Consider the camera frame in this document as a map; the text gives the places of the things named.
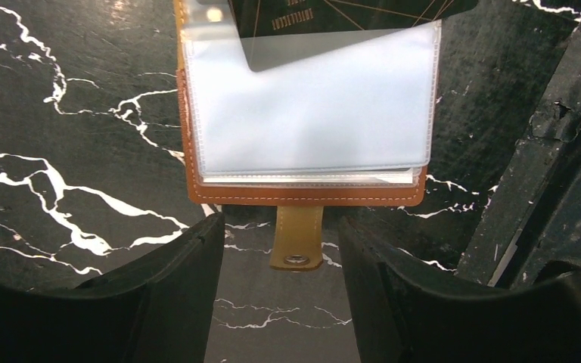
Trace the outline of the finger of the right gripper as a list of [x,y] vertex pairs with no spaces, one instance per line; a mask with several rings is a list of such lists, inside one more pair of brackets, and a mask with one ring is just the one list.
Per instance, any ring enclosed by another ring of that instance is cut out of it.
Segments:
[[581,271],[581,23],[456,276],[515,288]]

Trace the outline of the brown leather card holder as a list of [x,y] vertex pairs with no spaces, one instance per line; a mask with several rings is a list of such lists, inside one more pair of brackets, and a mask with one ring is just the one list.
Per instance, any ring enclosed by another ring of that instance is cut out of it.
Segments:
[[188,195],[273,206],[271,268],[311,271],[325,207],[423,200],[443,19],[255,72],[229,2],[173,4]]

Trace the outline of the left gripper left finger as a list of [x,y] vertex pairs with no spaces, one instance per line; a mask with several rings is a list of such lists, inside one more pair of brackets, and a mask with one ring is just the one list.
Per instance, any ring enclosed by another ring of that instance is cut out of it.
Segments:
[[72,289],[0,285],[0,362],[202,362],[225,218]]

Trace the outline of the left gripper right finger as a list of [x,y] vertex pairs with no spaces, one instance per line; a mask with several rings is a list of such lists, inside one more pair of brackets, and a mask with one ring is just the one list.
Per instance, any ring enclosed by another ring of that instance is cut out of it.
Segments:
[[507,290],[458,278],[350,218],[338,240],[363,362],[581,362],[581,266]]

